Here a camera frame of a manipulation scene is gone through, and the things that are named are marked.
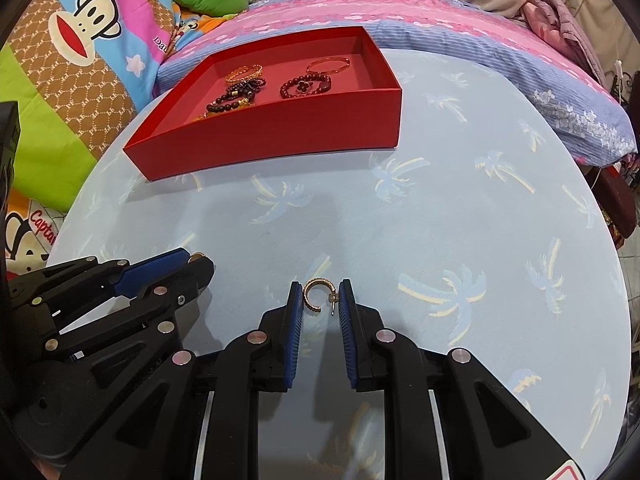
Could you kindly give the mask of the gold hoop earring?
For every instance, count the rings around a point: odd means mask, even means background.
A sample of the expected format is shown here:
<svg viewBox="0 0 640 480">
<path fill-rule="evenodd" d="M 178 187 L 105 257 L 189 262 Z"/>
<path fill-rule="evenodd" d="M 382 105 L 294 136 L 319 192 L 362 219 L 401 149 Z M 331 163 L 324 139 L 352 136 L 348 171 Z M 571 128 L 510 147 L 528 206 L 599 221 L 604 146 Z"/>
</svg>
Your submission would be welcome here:
<svg viewBox="0 0 640 480">
<path fill-rule="evenodd" d="M 338 305 L 338 289 L 327 278 L 311 278 L 303 287 L 303 300 L 312 314 L 320 314 L 328 309 L 330 315 L 334 316 Z"/>
<path fill-rule="evenodd" d="M 201 259 L 201 258 L 204 258 L 204 257 L 205 257 L 205 255 L 202 252 L 194 252 L 192 255 L 190 255 L 190 258 L 189 258 L 188 261 L 189 262 L 193 262 L 195 260 L 198 260 L 198 259 Z"/>
</svg>

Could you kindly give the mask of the light blue palm tablecloth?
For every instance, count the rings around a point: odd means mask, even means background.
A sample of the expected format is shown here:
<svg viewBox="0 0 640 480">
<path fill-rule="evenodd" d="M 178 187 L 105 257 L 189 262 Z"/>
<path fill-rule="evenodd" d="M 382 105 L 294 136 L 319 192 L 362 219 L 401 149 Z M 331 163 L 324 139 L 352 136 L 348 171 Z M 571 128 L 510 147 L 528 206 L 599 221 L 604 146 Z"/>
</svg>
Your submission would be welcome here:
<svg viewBox="0 0 640 480">
<path fill-rule="evenodd" d="M 181 313 L 184 344 L 222 348 L 292 282 L 349 280 L 386 326 L 491 370 L 589 479 L 608 466 L 630 373 L 623 270 L 574 160 L 502 75 L 407 50 L 391 151 L 288 157 L 150 182 L 116 141 L 50 259 L 139 261 L 184 247 L 216 264 Z"/>
</svg>

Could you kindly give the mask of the red shallow box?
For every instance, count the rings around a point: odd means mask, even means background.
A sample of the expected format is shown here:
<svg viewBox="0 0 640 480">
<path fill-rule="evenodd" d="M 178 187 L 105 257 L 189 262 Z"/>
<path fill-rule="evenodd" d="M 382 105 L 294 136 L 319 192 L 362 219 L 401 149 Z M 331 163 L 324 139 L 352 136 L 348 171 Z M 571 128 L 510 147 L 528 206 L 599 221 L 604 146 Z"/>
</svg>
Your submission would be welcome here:
<svg viewBox="0 0 640 480">
<path fill-rule="evenodd" d="M 346 56 L 348 70 L 306 73 L 318 58 Z M 232 70 L 262 68 L 255 101 L 207 114 Z M 209 55 L 172 88 L 124 152 L 149 180 L 238 162 L 393 148 L 402 90 L 384 55 L 359 26 L 292 32 Z"/>
</svg>

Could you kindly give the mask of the colourful monkey cartoon blanket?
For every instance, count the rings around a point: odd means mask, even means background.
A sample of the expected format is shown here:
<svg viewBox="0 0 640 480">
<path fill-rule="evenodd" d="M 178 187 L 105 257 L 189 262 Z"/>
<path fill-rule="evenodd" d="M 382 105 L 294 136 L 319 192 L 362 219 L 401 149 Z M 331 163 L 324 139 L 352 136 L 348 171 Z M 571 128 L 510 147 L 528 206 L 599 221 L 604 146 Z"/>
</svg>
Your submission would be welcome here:
<svg viewBox="0 0 640 480">
<path fill-rule="evenodd" d="M 6 272 L 43 268 L 98 160 L 154 96 L 160 64 L 233 18 L 174 0 L 32 0 L 1 51 L 20 140 L 1 246 Z"/>
</svg>

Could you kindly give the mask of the thin gold bangle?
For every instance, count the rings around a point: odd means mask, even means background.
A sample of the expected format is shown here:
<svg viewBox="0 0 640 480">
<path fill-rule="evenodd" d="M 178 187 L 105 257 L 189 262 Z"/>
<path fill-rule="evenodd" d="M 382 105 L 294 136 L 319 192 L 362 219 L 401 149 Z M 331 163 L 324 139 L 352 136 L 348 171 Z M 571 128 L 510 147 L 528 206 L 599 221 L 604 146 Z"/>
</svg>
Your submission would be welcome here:
<svg viewBox="0 0 640 480">
<path fill-rule="evenodd" d="M 336 75 L 352 66 L 352 61 L 346 56 L 327 56 L 311 61 L 306 67 L 309 75 L 331 76 Z"/>
</svg>

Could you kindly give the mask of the pink blue floral pillow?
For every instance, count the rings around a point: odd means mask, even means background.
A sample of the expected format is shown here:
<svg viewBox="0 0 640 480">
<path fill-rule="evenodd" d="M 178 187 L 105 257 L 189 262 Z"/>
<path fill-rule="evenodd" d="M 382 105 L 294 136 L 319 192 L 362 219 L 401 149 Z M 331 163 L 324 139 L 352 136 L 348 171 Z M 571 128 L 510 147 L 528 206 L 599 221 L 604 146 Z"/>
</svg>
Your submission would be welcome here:
<svg viewBox="0 0 640 480">
<path fill-rule="evenodd" d="M 352 25 L 381 49 L 462 58 L 506 77 L 584 165 L 639 151 L 626 110 L 584 68 L 530 29 L 459 0 L 262 0 L 171 55 L 156 86 L 166 91 L 207 55 L 240 44 Z"/>
</svg>

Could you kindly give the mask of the pink quilted garment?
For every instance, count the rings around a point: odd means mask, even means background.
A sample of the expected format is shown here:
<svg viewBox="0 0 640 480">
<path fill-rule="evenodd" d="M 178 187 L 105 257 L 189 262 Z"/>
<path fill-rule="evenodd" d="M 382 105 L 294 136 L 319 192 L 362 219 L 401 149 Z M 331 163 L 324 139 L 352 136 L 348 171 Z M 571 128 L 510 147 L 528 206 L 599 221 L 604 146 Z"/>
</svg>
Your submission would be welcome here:
<svg viewBox="0 0 640 480">
<path fill-rule="evenodd" d="M 563 0 L 527 0 L 521 6 L 521 14 L 538 38 L 605 86 L 596 50 Z"/>
</svg>

